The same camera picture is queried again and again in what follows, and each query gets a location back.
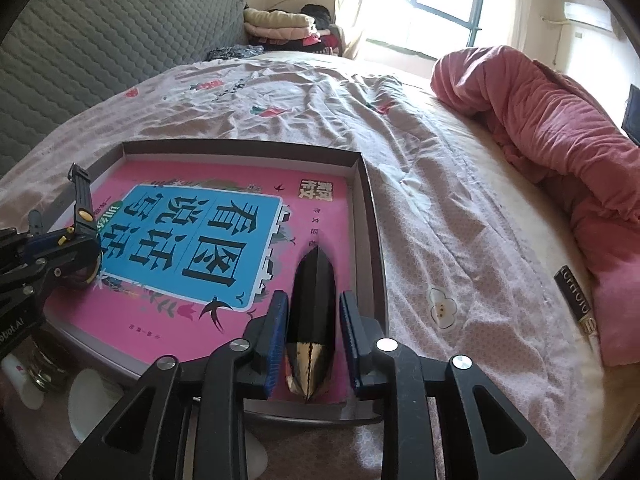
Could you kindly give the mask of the black television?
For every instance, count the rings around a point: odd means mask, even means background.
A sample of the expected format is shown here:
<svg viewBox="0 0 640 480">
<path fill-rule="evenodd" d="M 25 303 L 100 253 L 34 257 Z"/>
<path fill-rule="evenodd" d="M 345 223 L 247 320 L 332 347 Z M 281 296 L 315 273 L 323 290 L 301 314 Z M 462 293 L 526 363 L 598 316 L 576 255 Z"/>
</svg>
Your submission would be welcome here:
<svg viewBox="0 0 640 480">
<path fill-rule="evenodd" d="M 629 87 L 622 130 L 631 141 L 640 145 L 640 89 L 634 84 Z"/>
</svg>

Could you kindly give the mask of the small white tube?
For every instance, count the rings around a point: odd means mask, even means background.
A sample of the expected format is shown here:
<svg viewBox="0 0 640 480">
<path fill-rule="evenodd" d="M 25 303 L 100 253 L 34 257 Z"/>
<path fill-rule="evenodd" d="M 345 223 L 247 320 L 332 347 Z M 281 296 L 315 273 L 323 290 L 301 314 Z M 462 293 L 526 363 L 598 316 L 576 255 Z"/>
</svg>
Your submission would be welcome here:
<svg viewBox="0 0 640 480">
<path fill-rule="evenodd" d="M 23 363 L 9 353 L 2 359 L 1 369 L 26 408 L 38 411 L 42 407 L 44 395 L 30 378 Z"/>
</svg>

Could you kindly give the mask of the white plastic lid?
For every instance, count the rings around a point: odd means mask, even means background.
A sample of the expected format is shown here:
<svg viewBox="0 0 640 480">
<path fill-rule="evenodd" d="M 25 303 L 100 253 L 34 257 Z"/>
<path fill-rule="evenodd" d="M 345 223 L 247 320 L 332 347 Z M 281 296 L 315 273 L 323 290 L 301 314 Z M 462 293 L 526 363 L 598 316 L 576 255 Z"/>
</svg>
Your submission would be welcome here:
<svg viewBox="0 0 640 480">
<path fill-rule="evenodd" d="M 120 385 L 103 378 L 96 370 L 81 370 L 68 393 L 68 421 L 74 437 L 84 442 L 123 395 Z"/>
</svg>

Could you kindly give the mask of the white air conditioner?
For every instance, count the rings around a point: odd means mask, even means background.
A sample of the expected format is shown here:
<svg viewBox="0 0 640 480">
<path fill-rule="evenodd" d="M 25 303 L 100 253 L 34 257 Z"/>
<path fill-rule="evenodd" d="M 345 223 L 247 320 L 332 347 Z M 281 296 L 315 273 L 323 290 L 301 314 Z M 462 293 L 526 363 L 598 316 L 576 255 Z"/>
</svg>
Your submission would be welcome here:
<svg viewBox="0 0 640 480">
<path fill-rule="evenodd" d="M 588 6 L 577 2 L 564 3 L 564 15 L 567 21 L 575 22 L 620 36 L 620 24 L 608 9 Z"/>
</svg>

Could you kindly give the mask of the folded clothes pile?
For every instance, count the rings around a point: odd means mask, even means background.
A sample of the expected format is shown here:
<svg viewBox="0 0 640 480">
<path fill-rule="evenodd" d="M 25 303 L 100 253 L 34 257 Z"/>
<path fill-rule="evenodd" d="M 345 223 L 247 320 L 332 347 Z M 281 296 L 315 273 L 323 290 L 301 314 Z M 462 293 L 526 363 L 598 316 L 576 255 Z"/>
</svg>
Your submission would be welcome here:
<svg viewBox="0 0 640 480">
<path fill-rule="evenodd" d="M 252 46 L 267 51 L 297 51 L 342 56 L 341 29 L 330 11 L 318 4 L 305 4 L 299 12 L 279 9 L 244 9 L 244 29 Z"/>
</svg>

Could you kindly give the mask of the black and gold lipstick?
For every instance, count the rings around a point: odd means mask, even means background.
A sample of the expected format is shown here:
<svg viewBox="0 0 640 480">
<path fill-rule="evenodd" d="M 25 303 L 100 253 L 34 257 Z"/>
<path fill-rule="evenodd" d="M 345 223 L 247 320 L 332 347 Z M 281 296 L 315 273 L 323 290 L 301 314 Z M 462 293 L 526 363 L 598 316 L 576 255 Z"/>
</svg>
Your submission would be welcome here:
<svg viewBox="0 0 640 480">
<path fill-rule="evenodd" d="M 297 266 L 286 331 L 288 388 L 312 400 L 330 376 L 335 353 L 336 285 L 330 258 L 314 246 Z"/>
</svg>

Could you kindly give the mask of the pink floral bed sheet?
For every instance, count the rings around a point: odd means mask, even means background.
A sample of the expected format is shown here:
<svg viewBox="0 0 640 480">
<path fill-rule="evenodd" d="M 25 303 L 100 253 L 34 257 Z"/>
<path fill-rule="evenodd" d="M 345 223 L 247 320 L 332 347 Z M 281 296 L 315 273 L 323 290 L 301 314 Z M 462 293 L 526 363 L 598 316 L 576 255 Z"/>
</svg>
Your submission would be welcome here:
<svg viewBox="0 0 640 480">
<path fill-rule="evenodd" d="M 378 217 L 390 333 L 424 356 L 464 352 L 579 479 L 597 479 L 634 422 L 634 375 L 604 367 L 554 281 L 587 281 L 566 219 L 489 134 L 391 76 L 339 58 L 183 65 L 56 128 L 1 180 L 1 221 L 60 194 L 71 164 L 178 136 L 359 152 Z"/>
</svg>

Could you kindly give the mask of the grey cardboard box tray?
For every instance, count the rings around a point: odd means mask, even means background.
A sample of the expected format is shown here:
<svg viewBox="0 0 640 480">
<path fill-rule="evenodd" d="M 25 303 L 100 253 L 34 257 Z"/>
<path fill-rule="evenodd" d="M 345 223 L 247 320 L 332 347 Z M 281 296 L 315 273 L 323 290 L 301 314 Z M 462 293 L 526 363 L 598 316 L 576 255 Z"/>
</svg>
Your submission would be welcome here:
<svg viewBox="0 0 640 480">
<path fill-rule="evenodd" d="M 131 141 L 115 146 L 90 167 L 91 194 L 100 177 L 128 158 L 292 169 L 344 177 L 348 183 L 350 206 L 352 270 L 350 270 L 349 283 L 341 286 L 335 282 L 336 290 L 353 292 L 359 307 L 367 316 L 375 318 L 380 323 L 386 322 L 386 291 L 378 239 L 378 222 L 375 217 L 369 176 L 360 154 L 335 148 L 268 141 L 195 139 Z M 141 375 L 131 376 L 119 373 L 107 367 L 92 354 L 77 350 L 66 336 L 50 323 L 46 307 L 44 307 L 44 313 L 52 330 L 78 356 L 102 372 L 114 376 L 120 382 L 134 382 Z"/>
</svg>

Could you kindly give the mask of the pink rolled blanket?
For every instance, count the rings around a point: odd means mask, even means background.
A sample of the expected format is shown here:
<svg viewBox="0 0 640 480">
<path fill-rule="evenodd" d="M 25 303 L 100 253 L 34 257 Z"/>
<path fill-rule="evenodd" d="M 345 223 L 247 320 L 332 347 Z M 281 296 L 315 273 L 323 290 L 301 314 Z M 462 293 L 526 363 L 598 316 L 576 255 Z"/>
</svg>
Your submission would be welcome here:
<svg viewBox="0 0 640 480">
<path fill-rule="evenodd" d="M 593 277 L 602 361 L 638 363 L 638 146 L 580 84 L 511 47 L 449 53 L 431 87 L 568 215 Z"/>
</svg>

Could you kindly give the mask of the pink and blue book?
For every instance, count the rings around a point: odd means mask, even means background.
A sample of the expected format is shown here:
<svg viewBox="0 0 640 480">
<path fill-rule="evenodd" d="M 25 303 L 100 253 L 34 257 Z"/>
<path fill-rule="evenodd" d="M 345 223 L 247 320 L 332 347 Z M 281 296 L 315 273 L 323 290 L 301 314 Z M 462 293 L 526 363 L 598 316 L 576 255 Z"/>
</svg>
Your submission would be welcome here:
<svg viewBox="0 0 640 480">
<path fill-rule="evenodd" d="M 269 167 L 128 158 L 92 189 L 102 244 L 85 290 L 60 289 L 50 323 L 119 373 L 157 358 L 207 356 L 289 292 L 314 246 L 350 281 L 342 176 Z"/>
</svg>

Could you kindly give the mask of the cream curtain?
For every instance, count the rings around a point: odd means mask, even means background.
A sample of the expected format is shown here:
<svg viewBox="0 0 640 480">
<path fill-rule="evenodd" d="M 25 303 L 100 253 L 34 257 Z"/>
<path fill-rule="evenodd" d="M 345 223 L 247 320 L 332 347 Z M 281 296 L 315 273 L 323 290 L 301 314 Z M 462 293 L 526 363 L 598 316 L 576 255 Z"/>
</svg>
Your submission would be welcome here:
<svg viewBox="0 0 640 480">
<path fill-rule="evenodd" d="M 373 0 L 335 0 L 335 24 L 342 32 L 344 58 L 358 58 L 372 10 Z"/>
</svg>

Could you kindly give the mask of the black gold lipstick box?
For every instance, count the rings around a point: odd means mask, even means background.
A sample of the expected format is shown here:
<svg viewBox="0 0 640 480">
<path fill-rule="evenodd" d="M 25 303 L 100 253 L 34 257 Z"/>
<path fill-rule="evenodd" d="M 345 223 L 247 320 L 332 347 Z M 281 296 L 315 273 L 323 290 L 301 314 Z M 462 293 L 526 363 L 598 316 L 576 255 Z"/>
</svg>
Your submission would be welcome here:
<svg viewBox="0 0 640 480">
<path fill-rule="evenodd" d="M 554 274 L 554 281 L 582 333 L 587 337 L 597 336 L 598 326 L 591 304 L 572 270 L 568 266 L 562 266 Z"/>
</svg>

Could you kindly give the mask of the black yellow digital watch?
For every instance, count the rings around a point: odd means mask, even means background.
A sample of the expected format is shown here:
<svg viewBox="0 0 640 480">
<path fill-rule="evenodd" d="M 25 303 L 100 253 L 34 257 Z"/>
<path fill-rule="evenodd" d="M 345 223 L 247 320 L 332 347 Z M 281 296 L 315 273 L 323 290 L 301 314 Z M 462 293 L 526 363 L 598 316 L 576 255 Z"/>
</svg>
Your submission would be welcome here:
<svg viewBox="0 0 640 480">
<path fill-rule="evenodd" d="M 93 210 L 91 179 L 88 171 L 77 164 L 70 166 L 67 179 L 75 189 L 73 225 L 70 240 L 78 244 L 75 262 L 78 269 L 66 275 L 65 283 L 75 288 L 86 288 L 98 276 L 102 262 L 100 234 Z"/>
</svg>

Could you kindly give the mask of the grey quilted headboard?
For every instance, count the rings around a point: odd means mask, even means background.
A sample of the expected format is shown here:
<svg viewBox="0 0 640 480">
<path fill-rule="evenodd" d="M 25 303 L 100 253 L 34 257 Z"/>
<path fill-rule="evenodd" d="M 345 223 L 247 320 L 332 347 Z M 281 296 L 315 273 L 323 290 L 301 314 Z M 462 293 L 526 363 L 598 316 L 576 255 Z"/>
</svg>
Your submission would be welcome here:
<svg viewBox="0 0 640 480">
<path fill-rule="evenodd" d="M 1 171 L 88 108 L 244 44 L 246 4 L 30 0 L 1 43 Z"/>
</svg>

